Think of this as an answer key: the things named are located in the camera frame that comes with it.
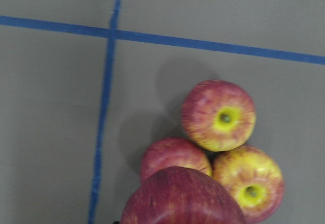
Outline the red yellow back apple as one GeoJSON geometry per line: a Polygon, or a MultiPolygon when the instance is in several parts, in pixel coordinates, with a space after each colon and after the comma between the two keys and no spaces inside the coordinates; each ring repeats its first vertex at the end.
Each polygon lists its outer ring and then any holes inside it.
{"type": "Polygon", "coordinates": [[[181,107],[186,134],[199,146],[228,151],[243,145],[256,123],[252,97],[239,85],[206,80],[195,85],[181,107]]]}

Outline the red yellow front apple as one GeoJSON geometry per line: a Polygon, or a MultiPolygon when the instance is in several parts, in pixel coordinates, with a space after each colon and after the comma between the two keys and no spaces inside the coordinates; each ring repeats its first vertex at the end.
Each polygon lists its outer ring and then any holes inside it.
{"type": "Polygon", "coordinates": [[[202,149],[185,138],[169,137],[152,143],[145,150],[140,164],[140,181],[172,166],[195,169],[212,176],[211,164],[202,149]]]}

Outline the red yellow lone apple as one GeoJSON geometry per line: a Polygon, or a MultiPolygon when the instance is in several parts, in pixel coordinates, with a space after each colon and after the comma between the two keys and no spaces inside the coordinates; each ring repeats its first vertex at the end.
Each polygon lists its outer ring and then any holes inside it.
{"type": "Polygon", "coordinates": [[[169,167],[146,179],[128,199],[120,223],[247,223],[237,202],[213,178],[169,167]]]}

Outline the red yellow right apple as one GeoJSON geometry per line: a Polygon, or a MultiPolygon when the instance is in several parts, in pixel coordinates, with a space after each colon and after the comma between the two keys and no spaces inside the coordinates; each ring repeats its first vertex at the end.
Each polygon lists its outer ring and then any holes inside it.
{"type": "Polygon", "coordinates": [[[212,162],[212,176],[237,201],[248,223],[268,219],[282,203],[281,169],[251,145],[220,153],[212,162]]]}

